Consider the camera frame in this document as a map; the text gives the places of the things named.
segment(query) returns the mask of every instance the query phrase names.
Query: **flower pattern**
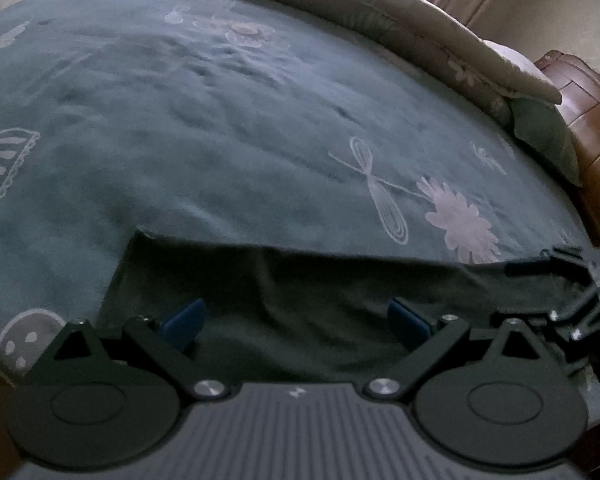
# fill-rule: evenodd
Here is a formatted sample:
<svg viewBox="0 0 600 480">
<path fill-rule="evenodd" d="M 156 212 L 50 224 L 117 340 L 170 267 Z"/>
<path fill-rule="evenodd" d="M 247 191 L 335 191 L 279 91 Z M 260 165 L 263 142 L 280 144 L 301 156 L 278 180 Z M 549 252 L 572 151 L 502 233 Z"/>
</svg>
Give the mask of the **flower pattern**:
<svg viewBox="0 0 600 480">
<path fill-rule="evenodd" d="M 478 157 L 485 166 L 489 166 L 492 170 L 498 170 L 503 175 L 507 174 L 500 163 L 491 155 L 487 154 L 487 150 L 484 148 L 478 148 L 473 141 L 471 141 L 471 147 L 474 149 L 475 156 Z"/>
<path fill-rule="evenodd" d="M 466 81 L 469 86 L 475 83 L 475 76 L 468 68 L 462 68 L 457 62 L 449 58 L 448 65 L 456 71 L 456 81 Z"/>
<path fill-rule="evenodd" d="M 229 43 L 251 48 L 260 48 L 264 43 L 273 42 L 276 33 L 276 29 L 269 25 L 217 18 L 198 18 L 193 24 L 201 30 L 224 32 Z"/>
<path fill-rule="evenodd" d="M 436 211 L 426 213 L 425 218 L 431 225 L 446 231 L 446 246 L 451 251 L 458 250 L 460 262 L 498 261 L 498 238 L 490 231 L 491 223 L 480 217 L 475 204 L 469 205 L 462 193 L 454 193 L 446 182 L 440 187 L 435 180 L 429 183 L 423 178 L 417 186 L 436 206 Z"/>
<path fill-rule="evenodd" d="M 179 23 L 182 23 L 184 21 L 182 13 L 187 12 L 189 9 L 190 7 L 186 5 L 173 6 L 173 10 L 164 17 L 164 21 L 167 23 L 171 23 L 171 25 L 177 25 Z"/>
</svg>

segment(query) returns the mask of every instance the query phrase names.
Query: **bed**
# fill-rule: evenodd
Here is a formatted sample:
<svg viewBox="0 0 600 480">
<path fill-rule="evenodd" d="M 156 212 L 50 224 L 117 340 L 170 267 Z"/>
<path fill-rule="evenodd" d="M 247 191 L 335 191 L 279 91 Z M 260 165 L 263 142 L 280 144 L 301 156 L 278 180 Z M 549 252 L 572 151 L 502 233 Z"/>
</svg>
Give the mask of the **bed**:
<svg viewBox="0 0 600 480">
<path fill-rule="evenodd" d="M 568 176 L 511 126 L 511 103 L 561 99 L 423 0 L 9 7 L 0 362 L 17 377 L 97 322 L 138 227 L 465 264 L 589 247 Z M 577 380 L 595 424 L 600 384 Z"/>
</svg>

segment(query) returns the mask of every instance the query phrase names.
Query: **metal screw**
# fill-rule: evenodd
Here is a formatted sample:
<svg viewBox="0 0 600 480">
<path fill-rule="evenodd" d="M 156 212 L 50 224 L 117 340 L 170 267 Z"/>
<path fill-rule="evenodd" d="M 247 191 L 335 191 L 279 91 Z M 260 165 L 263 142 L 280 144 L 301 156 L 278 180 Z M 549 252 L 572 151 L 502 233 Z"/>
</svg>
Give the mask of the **metal screw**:
<svg viewBox="0 0 600 480">
<path fill-rule="evenodd" d="M 193 387 L 193 391 L 200 397 L 219 397 L 224 393 L 224 384 L 220 381 L 199 381 Z"/>
<path fill-rule="evenodd" d="M 378 378 L 369 383 L 369 390 L 376 395 L 390 396 L 400 390 L 400 383 L 393 379 Z"/>
</svg>

